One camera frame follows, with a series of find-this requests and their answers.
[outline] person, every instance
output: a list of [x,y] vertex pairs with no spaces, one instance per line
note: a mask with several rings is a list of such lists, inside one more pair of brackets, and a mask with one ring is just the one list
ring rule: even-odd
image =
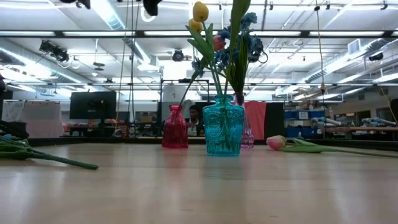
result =
[[200,110],[198,106],[192,105],[189,107],[190,118],[185,119],[187,122],[188,136],[199,136],[200,131],[203,130],[203,123],[199,119]]

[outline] yellow tulip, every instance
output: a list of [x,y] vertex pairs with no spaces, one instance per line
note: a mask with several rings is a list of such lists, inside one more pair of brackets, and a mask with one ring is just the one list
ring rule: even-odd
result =
[[197,31],[199,34],[201,33],[201,23],[195,21],[194,19],[190,19],[188,26]]
[[196,2],[193,6],[193,19],[197,22],[205,22],[209,17],[209,9],[202,2]]

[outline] ceiling light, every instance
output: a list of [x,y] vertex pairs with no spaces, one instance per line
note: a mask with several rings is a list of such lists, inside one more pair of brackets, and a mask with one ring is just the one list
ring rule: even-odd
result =
[[334,93],[334,94],[325,94],[323,96],[318,96],[317,100],[330,99],[330,98],[336,97],[338,95],[339,94],[336,94],[336,93]]
[[364,89],[364,87],[357,88],[357,89],[354,89],[354,90],[350,90],[350,91],[345,92],[344,95],[353,94],[353,93],[356,93],[357,91],[360,91],[360,90],[363,90],[363,89]]
[[384,75],[380,78],[377,78],[375,80],[373,80],[373,83],[379,83],[379,82],[386,82],[386,81],[390,81],[390,80],[394,80],[398,78],[398,73],[394,73],[391,75]]
[[30,36],[30,35],[34,35],[34,36],[55,36],[54,32],[52,31],[0,31],[0,37],[1,36]]
[[133,36],[132,31],[65,31],[63,34],[67,37],[115,37],[115,36]]
[[346,82],[350,82],[350,81],[353,81],[354,79],[356,79],[356,78],[358,78],[358,77],[360,77],[360,76],[361,76],[361,75],[352,75],[352,76],[349,76],[349,77],[347,77],[347,78],[344,78],[344,79],[338,81],[337,83],[346,83]]
[[[213,31],[213,35],[217,35],[218,31]],[[145,31],[145,35],[149,36],[187,36],[191,37],[189,31]]]
[[299,36],[301,34],[300,31],[253,31],[251,34],[258,36]]
[[152,22],[153,20],[155,20],[156,19],[156,16],[151,16],[151,15],[149,15],[148,14],[148,16],[149,16],[149,18],[146,16],[146,14],[148,14],[147,12],[146,12],[146,10],[142,7],[141,8],[141,19],[142,19],[142,21],[144,21],[144,22]]
[[[384,31],[320,31],[321,36],[381,36]],[[318,36],[318,31],[310,32],[310,36]]]
[[137,68],[140,71],[159,71],[159,67],[153,66],[150,64],[146,64],[146,63],[138,65]]
[[371,83],[339,83],[337,86],[373,86]]
[[13,87],[13,88],[17,88],[17,89],[20,89],[20,90],[24,90],[24,91],[29,91],[29,92],[32,92],[32,93],[36,92],[35,89],[33,89],[33,88],[29,87],[29,86],[25,86],[25,85],[18,85],[18,86],[8,85],[8,86],[9,87]]

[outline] wooden table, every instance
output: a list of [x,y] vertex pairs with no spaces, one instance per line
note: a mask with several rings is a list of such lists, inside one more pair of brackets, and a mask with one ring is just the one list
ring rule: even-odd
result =
[[398,161],[286,154],[256,146],[209,157],[204,146],[74,144],[38,147],[100,166],[0,161],[0,223],[391,224]]

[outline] fluorescent light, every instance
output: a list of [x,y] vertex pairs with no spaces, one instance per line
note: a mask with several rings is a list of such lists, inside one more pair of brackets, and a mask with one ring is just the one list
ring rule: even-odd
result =
[[[381,36],[384,31],[320,31],[321,36]],[[317,36],[317,31],[310,32],[310,36]]]
[[386,81],[394,80],[396,78],[398,78],[398,73],[394,73],[391,75],[384,75],[380,78],[373,80],[373,83],[386,82]]
[[17,89],[20,89],[20,90],[24,90],[24,91],[33,92],[33,93],[36,92],[35,89],[33,89],[33,88],[29,87],[29,86],[25,86],[25,85],[19,85],[19,86],[8,85],[8,86],[9,87],[13,87],[13,88],[17,88]]
[[63,33],[65,36],[132,36],[135,35],[135,32],[132,31],[65,31]]
[[47,85],[47,83],[6,83],[6,85]]
[[360,83],[340,83],[340,84],[337,84],[337,86],[373,86],[373,84],[371,84],[371,83],[363,83],[363,84],[360,84]]
[[151,36],[191,36],[191,33],[189,31],[145,31],[145,35],[151,35]]
[[82,85],[87,85],[87,83],[53,83],[53,85],[58,85],[58,86],[62,86],[62,85],[70,85],[70,86],[82,86]]
[[349,76],[349,77],[347,77],[347,78],[344,78],[344,79],[338,81],[337,83],[346,83],[346,82],[350,82],[350,81],[353,81],[354,79],[356,79],[356,78],[358,78],[358,77],[360,77],[360,76],[361,76],[361,75],[352,75],[352,76]]
[[14,35],[14,36],[29,36],[29,35],[36,35],[36,36],[55,36],[54,32],[52,31],[0,31],[1,36],[7,35]]
[[72,95],[72,91],[67,90],[67,89],[57,89],[56,90],[58,94],[63,95],[63,96],[71,96]]
[[138,65],[137,68],[140,71],[159,71],[159,67],[153,66],[150,64],[146,64],[146,63]]
[[398,86],[398,83],[379,83],[378,86]]
[[357,91],[361,91],[363,89],[364,88],[362,87],[362,88],[357,88],[357,89],[354,89],[354,90],[350,90],[350,91],[345,92],[344,95],[349,95],[349,94],[352,94],[352,93],[356,93]]
[[259,36],[299,36],[301,34],[300,31],[253,31],[251,34],[259,35]]
[[338,95],[339,94],[336,94],[336,93],[334,93],[334,94],[326,94],[326,95],[323,95],[323,97],[322,96],[318,96],[317,100],[330,99],[330,98],[336,97]]

